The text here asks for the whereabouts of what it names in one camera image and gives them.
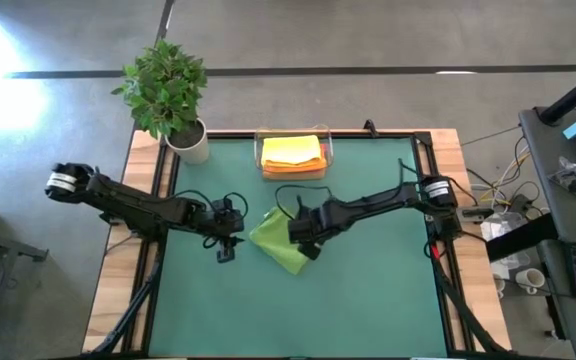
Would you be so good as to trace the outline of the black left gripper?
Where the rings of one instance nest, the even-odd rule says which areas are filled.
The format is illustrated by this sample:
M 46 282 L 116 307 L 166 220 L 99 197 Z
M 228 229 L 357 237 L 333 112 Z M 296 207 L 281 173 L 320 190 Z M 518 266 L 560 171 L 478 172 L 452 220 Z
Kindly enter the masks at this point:
M 218 263 L 235 259 L 234 247 L 242 239 L 235 237 L 234 233 L 244 230 L 244 215 L 234 207 L 231 199 L 223 197 L 213 201 L 210 208 L 199 215 L 198 224 L 204 236 L 204 248 L 212 248 L 217 244 L 221 246 L 217 250 Z

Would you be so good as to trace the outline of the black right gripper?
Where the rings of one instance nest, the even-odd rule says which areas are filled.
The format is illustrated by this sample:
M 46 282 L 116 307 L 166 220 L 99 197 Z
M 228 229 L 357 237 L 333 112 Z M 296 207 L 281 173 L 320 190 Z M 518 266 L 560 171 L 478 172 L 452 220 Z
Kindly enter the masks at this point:
M 310 208 L 298 197 L 297 204 L 297 214 L 288 221 L 289 241 L 303 245 L 303 254 L 316 260 L 321 249 L 315 243 L 323 245 L 351 226 L 350 203 L 330 198 L 319 207 Z

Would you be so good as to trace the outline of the green microfiber towel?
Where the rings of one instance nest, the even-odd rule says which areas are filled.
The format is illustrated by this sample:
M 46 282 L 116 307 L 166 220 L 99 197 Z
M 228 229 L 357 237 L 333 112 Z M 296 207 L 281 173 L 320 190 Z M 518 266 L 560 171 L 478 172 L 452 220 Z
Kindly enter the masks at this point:
M 278 207 L 271 208 L 249 233 L 250 240 L 292 275 L 298 275 L 308 258 L 289 240 L 289 217 Z

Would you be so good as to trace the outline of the yellow microfiber towel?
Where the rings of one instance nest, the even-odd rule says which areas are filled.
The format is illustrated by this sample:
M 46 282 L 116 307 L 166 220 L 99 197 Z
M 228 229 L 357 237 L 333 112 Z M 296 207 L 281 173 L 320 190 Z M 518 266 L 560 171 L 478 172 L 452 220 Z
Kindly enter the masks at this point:
M 263 140 L 261 164 L 298 165 L 321 158 L 317 136 L 273 137 Z

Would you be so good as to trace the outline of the clear plastic bin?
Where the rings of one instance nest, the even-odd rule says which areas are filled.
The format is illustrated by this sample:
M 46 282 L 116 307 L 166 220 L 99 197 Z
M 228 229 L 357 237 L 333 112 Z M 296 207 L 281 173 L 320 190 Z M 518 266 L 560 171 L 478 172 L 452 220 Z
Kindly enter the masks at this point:
M 332 132 L 325 125 L 317 125 L 311 128 L 293 128 L 293 129 L 272 129 L 259 128 L 254 134 L 254 158 L 257 168 L 262 172 L 261 155 L 263 149 L 263 140 L 273 137 L 293 137 L 315 135 L 318 137 L 321 147 L 321 158 L 325 159 L 328 167 L 334 163 L 334 146 L 332 141 Z

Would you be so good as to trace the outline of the white plant pot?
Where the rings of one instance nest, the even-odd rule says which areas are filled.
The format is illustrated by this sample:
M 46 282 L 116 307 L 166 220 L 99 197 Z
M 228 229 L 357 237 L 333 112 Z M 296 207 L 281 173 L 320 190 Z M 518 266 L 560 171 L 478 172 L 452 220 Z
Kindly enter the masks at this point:
M 198 165 L 209 158 L 208 133 L 201 118 L 188 123 L 182 131 L 172 131 L 170 135 L 165 135 L 164 140 L 167 146 L 187 164 Z

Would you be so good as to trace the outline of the green leafy plant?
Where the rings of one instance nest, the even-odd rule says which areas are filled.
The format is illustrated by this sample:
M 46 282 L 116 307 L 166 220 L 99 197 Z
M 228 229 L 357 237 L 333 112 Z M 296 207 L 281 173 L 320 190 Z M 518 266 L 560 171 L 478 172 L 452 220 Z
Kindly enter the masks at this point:
M 201 57 L 160 40 L 123 67 L 122 79 L 111 93 L 131 109 L 139 130 L 154 138 L 178 137 L 183 144 L 200 135 L 199 100 L 207 87 Z

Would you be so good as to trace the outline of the clear plastic bag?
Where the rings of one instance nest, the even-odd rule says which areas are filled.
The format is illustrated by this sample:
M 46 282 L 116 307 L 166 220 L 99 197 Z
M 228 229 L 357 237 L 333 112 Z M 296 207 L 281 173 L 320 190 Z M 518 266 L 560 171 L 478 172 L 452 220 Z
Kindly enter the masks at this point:
M 527 223 L 527 219 L 519 213 L 494 213 L 484 220 L 480 229 L 484 239 L 489 242 Z M 528 266 L 530 262 L 530 256 L 526 251 L 520 251 L 500 260 L 490 261 L 492 272 L 506 280 L 511 278 L 510 272 L 512 270 Z

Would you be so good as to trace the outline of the black flat bar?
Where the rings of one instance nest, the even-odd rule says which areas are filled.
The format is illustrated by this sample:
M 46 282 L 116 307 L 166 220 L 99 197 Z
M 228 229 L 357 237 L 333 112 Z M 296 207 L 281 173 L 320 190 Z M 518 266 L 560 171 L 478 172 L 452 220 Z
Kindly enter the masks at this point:
M 510 232 L 488 241 L 486 250 L 490 262 L 513 255 L 517 252 L 537 246 L 544 240 L 558 240 L 554 220 L 551 214 L 546 214 L 530 220 Z

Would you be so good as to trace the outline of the black power adapter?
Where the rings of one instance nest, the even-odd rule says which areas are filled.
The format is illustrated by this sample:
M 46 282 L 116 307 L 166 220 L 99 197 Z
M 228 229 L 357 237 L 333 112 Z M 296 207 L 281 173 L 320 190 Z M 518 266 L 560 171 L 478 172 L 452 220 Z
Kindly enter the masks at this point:
M 518 194 L 512 197 L 510 205 L 508 206 L 508 211 L 526 215 L 527 212 L 532 208 L 532 203 L 532 199 L 529 199 L 523 194 Z

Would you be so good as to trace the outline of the white mug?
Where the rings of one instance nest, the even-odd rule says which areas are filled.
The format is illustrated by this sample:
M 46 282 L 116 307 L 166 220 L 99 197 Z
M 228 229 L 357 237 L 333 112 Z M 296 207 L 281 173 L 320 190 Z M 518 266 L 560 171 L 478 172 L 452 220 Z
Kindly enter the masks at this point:
M 545 282 L 545 275 L 536 268 L 528 268 L 515 274 L 515 283 L 529 295 L 536 295 Z

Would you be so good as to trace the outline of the clear plastic wrapper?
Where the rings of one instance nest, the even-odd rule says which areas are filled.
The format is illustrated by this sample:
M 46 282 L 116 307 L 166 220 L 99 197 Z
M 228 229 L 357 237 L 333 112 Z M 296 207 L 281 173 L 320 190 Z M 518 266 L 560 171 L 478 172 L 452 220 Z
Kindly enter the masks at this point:
M 548 180 L 563 187 L 569 187 L 576 181 L 576 163 L 564 156 L 558 158 L 558 169 L 548 175 Z

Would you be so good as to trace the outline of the black pole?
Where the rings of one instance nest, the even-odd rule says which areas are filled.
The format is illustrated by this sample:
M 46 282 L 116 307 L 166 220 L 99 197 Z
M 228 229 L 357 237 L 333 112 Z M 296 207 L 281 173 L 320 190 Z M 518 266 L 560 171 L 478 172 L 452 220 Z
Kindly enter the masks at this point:
M 576 108 L 576 86 L 559 100 L 539 113 L 542 123 L 555 126 L 560 118 Z

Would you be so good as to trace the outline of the black aluminium table frame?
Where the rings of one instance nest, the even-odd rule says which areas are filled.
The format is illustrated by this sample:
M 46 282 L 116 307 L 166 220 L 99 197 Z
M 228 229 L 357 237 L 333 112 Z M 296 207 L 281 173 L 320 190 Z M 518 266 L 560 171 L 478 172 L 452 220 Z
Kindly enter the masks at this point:
M 463 188 L 456 191 L 457 199 L 468 204 L 470 182 L 466 174 L 462 147 L 454 129 L 380 129 L 378 134 L 410 135 L 421 155 L 423 171 L 438 171 L 456 179 Z M 139 190 L 156 195 L 173 192 L 179 160 L 162 142 L 142 131 L 133 133 L 123 174 L 123 182 Z M 129 235 L 123 225 L 111 228 L 108 243 L 114 247 L 104 257 L 96 295 L 82 350 L 98 347 L 124 313 L 130 300 L 152 269 L 159 251 L 154 242 L 131 239 L 124 245 L 119 241 Z M 503 347 L 510 346 L 500 301 L 494 293 L 492 273 L 485 245 L 466 236 L 449 247 L 442 265 L 460 287 L 465 300 L 482 326 Z

